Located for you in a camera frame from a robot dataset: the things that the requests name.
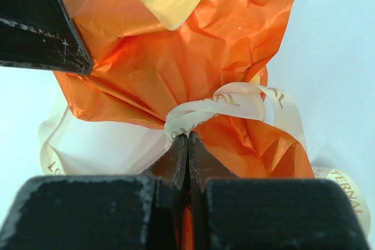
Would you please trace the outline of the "orange flower bouquet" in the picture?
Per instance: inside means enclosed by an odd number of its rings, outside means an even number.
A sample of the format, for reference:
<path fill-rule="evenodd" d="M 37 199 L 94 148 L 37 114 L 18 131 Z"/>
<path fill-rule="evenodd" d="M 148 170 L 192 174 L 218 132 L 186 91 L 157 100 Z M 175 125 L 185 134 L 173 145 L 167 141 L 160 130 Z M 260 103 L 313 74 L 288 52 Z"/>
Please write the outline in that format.
<path fill-rule="evenodd" d="M 73 115 L 163 130 L 172 109 L 211 98 L 226 84 L 269 87 L 266 65 L 294 0 L 63 2 L 94 61 L 88 75 L 56 74 Z M 265 94 L 261 100 L 264 122 L 217 115 L 192 132 L 238 176 L 311 178 L 307 153 L 271 128 L 272 105 Z"/>

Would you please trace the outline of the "cream printed ribbon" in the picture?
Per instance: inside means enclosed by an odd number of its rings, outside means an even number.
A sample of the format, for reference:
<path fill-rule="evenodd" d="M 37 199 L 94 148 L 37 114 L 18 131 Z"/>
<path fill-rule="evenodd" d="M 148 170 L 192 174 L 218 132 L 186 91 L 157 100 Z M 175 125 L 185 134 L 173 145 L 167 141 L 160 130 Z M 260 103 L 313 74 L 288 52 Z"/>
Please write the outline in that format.
<path fill-rule="evenodd" d="M 280 89 L 251 83 L 229 83 L 220 87 L 211 98 L 178 105 L 166 117 L 163 131 L 146 130 L 144 140 L 149 144 L 137 144 L 125 159 L 125 167 L 117 174 L 137 174 L 151 167 L 161 154 L 170 148 L 180 134 L 188 135 L 199 125 L 217 115 L 237 117 L 243 120 L 264 122 L 265 105 L 261 95 L 265 94 L 272 105 L 272 129 L 292 136 L 306 152 L 302 121 L 294 100 Z M 61 129 L 69 111 L 61 90 L 57 91 L 49 118 L 38 130 L 40 141 L 40 165 L 45 175 L 73 174 L 65 158 L 51 145 L 51 139 Z"/>

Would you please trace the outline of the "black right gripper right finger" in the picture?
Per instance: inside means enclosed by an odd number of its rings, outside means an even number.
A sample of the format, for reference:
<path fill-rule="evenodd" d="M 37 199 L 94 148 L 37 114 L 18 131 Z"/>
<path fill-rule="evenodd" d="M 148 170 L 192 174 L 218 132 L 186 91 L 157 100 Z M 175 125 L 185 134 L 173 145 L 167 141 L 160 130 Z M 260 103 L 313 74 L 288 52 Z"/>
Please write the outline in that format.
<path fill-rule="evenodd" d="M 195 249 L 369 249 L 347 193 L 330 179 L 242 179 L 188 138 Z"/>

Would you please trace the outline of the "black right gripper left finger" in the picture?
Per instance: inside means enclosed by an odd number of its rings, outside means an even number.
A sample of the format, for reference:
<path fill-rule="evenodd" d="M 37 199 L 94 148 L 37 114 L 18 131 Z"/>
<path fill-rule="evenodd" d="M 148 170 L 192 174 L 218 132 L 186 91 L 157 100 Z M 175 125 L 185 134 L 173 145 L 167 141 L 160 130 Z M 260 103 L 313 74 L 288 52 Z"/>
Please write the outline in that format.
<path fill-rule="evenodd" d="M 188 139 L 139 175 L 39 176 L 19 190 L 2 249 L 182 249 Z"/>

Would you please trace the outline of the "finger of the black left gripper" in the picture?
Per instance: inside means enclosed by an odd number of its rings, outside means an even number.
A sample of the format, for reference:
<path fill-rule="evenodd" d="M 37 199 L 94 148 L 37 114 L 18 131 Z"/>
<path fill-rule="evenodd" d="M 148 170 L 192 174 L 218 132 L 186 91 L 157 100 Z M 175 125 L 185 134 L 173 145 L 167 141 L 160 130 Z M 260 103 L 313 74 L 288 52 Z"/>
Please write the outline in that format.
<path fill-rule="evenodd" d="M 88 75 L 93 59 L 63 0 L 1 0 L 1 65 Z"/>

